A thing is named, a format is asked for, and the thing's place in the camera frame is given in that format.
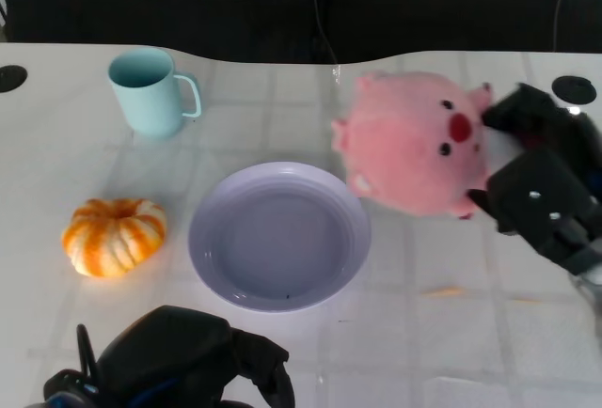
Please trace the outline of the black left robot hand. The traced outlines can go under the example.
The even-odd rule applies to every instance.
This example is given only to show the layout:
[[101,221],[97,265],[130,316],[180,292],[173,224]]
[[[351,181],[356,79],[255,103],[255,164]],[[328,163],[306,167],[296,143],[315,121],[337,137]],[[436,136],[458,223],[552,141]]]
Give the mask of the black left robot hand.
[[225,387],[248,379],[271,407],[293,407],[288,352],[226,320],[160,306],[130,325],[96,356],[87,329],[76,329],[83,373],[105,407],[226,407]]

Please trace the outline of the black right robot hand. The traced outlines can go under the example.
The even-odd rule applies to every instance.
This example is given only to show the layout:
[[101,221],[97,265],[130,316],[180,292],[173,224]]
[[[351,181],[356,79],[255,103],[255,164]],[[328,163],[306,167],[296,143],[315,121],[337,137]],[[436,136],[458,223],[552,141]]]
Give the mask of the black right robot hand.
[[601,133],[583,112],[558,106],[520,84],[488,108],[483,123],[519,141],[522,150],[468,197],[572,275],[601,266]]

